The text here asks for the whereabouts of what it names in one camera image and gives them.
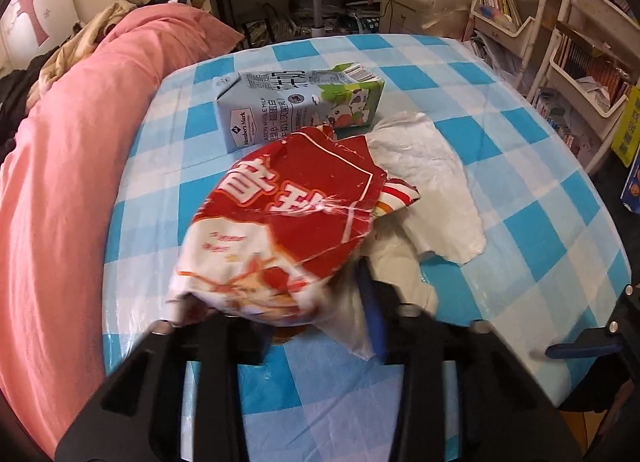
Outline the red white snack bag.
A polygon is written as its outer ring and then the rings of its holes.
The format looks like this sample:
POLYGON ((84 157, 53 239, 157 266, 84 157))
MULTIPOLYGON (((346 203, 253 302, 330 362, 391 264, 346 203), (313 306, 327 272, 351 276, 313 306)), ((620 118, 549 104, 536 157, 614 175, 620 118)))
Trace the red white snack bag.
POLYGON ((365 137, 305 127, 239 159, 195 213, 167 296, 168 319, 208 309, 275 326, 314 321, 328 283, 375 219, 420 199, 372 159, 365 137))

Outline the white plastic bag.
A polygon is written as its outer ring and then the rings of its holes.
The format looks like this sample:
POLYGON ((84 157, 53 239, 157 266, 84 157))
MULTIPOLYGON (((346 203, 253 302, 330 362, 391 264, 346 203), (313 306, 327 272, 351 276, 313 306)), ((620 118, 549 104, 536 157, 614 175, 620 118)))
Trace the white plastic bag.
POLYGON ((314 323, 356 357, 369 360, 385 338, 384 300, 435 315, 438 298, 421 274, 407 234, 390 218, 374 223, 346 266, 329 282, 329 306, 314 323))

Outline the blue white checkered tablecloth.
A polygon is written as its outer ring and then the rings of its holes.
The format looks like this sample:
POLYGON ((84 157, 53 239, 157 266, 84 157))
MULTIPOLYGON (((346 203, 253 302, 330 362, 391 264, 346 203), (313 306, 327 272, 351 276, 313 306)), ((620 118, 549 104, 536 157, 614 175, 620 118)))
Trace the blue white checkered tablecloth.
MULTIPOLYGON (((216 77, 357 62, 383 78, 378 116, 423 112, 456 151, 483 222, 485 252, 421 265, 437 319, 489 320, 554 404, 590 360, 544 349, 605 325, 631 270, 610 213, 564 142, 510 84, 452 39, 354 35, 284 42, 183 68, 160 86, 128 157, 103 278, 103 357, 117 367, 164 316, 186 227, 243 152, 214 122, 216 77)), ((387 461, 401 370, 352 356, 322 333, 270 348, 240 370, 251 461, 387 461)))

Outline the white paper tissue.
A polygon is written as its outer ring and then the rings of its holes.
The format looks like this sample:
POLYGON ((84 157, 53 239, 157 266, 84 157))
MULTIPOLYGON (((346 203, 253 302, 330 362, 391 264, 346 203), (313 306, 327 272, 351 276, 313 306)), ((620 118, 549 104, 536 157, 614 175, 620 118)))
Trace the white paper tissue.
POLYGON ((372 159, 420 199, 397 212, 416 255, 459 266, 484 252, 486 237, 458 154, 424 113, 381 118, 366 134, 372 159))

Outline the blue yellow box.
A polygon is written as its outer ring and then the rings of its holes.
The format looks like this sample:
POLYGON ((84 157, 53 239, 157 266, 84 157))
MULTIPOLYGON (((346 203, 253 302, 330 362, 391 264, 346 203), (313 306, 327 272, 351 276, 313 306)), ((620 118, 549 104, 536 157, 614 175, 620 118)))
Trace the blue yellow box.
POLYGON ((629 92, 620 125, 614 133, 611 150, 628 169, 620 201, 628 211, 636 215, 640 213, 639 139, 639 87, 634 86, 629 92))

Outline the white blue milk carton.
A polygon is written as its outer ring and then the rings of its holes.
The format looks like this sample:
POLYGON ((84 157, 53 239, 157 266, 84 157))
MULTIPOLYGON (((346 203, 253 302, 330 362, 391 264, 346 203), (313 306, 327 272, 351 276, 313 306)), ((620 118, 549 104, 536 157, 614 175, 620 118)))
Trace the white blue milk carton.
POLYGON ((281 139, 310 126, 370 124, 384 80, 360 63, 329 70, 233 72, 213 82, 214 109, 227 149, 281 139))

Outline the white drawer cabinet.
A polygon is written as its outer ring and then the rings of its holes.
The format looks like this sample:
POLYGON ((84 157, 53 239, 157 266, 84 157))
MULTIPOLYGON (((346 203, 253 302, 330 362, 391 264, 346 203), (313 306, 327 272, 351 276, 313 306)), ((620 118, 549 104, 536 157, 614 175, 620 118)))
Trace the white drawer cabinet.
POLYGON ((422 25, 433 10, 435 0, 381 0, 381 34, 424 35, 422 25))

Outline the white book shelf rack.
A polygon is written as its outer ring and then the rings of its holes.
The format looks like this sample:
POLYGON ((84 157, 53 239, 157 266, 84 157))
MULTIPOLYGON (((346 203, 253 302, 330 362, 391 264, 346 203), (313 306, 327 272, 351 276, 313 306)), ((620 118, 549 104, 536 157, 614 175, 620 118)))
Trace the white book shelf rack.
POLYGON ((470 23, 516 58, 516 90, 594 174, 639 98, 639 24, 624 0, 472 0, 470 23))

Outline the pink duvet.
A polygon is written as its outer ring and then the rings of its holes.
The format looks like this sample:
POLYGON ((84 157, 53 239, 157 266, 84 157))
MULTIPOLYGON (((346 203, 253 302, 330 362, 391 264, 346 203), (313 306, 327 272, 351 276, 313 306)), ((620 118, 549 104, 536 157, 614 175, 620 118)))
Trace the pink duvet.
POLYGON ((106 236, 142 119, 168 75, 240 40, 184 4, 134 10, 18 127, 1 167, 1 391, 44 453, 104 378, 106 236))

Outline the beige jacket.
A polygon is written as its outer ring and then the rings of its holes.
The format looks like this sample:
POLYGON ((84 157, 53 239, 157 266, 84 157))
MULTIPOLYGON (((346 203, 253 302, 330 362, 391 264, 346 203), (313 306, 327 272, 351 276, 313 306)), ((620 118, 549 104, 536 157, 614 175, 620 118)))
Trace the beige jacket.
POLYGON ((115 0, 96 14, 87 24, 76 30, 75 35, 55 49, 43 66, 40 67, 38 80, 30 87, 25 113, 38 103, 40 98, 51 89, 52 84, 65 75, 73 66, 89 58, 106 36, 134 9, 168 2, 178 2, 201 9, 205 0, 115 0))

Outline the black clothes pile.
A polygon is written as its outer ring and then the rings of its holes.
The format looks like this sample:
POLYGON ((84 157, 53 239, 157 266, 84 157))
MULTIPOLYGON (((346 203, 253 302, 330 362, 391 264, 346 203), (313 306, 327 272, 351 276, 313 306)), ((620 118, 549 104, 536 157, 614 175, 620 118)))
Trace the black clothes pile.
POLYGON ((12 70, 0 79, 0 162, 2 163, 15 149, 17 128, 26 117, 28 92, 38 80, 42 66, 56 50, 58 47, 36 56, 25 70, 12 70))

